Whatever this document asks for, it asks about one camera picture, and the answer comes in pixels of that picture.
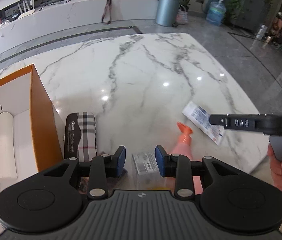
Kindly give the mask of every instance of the cable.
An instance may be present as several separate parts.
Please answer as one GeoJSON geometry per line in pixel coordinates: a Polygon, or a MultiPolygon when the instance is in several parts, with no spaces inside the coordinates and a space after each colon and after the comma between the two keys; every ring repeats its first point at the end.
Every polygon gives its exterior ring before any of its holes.
{"type": "Polygon", "coordinates": [[[201,11],[206,14],[204,11],[203,11],[203,3],[201,3],[201,11]]]}
{"type": "Polygon", "coordinates": [[[50,5],[54,5],[54,4],[63,4],[63,3],[68,3],[71,0],[49,0],[45,3],[42,4],[42,7],[39,11],[41,11],[45,6],[50,6],[50,5]]]}

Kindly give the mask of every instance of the marble counter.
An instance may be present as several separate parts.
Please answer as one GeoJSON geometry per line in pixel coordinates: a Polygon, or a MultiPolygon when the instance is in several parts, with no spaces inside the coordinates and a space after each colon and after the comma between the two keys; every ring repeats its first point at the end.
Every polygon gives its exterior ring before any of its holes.
{"type": "Polygon", "coordinates": [[[172,150],[180,134],[177,121],[193,128],[195,159],[211,155],[251,172],[266,156],[263,134],[228,130],[217,146],[182,114],[190,100],[215,114],[258,113],[232,76],[188,34],[77,43],[15,63],[0,70],[0,78],[32,63],[62,119],[93,112],[98,152],[113,154],[124,145],[128,171],[132,153],[158,144],[172,150]]]}

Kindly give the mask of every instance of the orange spray bottle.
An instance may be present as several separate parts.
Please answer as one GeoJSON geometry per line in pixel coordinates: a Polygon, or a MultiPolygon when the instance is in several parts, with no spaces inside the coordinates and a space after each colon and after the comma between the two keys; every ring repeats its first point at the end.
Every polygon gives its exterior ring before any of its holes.
{"type": "MultiPolygon", "coordinates": [[[[171,151],[171,154],[182,154],[187,156],[190,161],[193,161],[193,157],[191,154],[191,141],[192,138],[190,137],[190,134],[193,133],[192,129],[181,123],[177,122],[177,125],[179,127],[179,130],[182,132],[181,135],[179,135],[178,142],[171,151]]],[[[194,176],[193,177],[193,182],[194,182],[194,189],[196,194],[201,194],[203,192],[200,177],[194,176]]]]}

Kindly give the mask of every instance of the floor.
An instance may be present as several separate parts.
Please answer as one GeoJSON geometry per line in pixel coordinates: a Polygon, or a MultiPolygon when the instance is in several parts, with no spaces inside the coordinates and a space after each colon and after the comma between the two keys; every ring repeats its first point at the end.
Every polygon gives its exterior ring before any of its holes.
{"type": "Polygon", "coordinates": [[[234,77],[261,113],[282,113],[282,52],[256,41],[239,29],[214,26],[201,17],[169,28],[154,20],[93,24],[34,39],[0,54],[0,70],[48,50],[92,39],[137,33],[188,33],[201,43],[234,77]]]}

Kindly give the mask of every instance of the plastic packaging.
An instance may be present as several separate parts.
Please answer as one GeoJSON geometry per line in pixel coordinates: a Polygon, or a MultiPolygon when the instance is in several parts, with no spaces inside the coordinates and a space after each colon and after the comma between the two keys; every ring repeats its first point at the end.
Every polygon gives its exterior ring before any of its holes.
{"type": "Polygon", "coordinates": [[[137,190],[163,189],[165,180],[160,176],[153,151],[132,154],[132,176],[137,190]]]}
{"type": "Polygon", "coordinates": [[[206,20],[211,24],[220,26],[225,12],[226,8],[223,4],[223,0],[211,2],[206,20]]]}
{"type": "Polygon", "coordinates": [[[268,27],[265,26],[264,24],[262,24],[260,29],[259,29],[259,31],[258,31],[258,33],[257,33],[256,39],[257,40],[262,40],[262,38],[263,38],[263,36],[264,36],[264,34],[265,34],[267,29],[268,29],[268,27]]]}
{"type": "Polygon", "coordinates": [[[207,113],[207,111],[190,101],[185,106],[182,113],[209,136],[212,141],[217,145],[220,144],[225,133],[224,127],[220,125],[211,125],[209,122],[210,114],[207,113]]]}

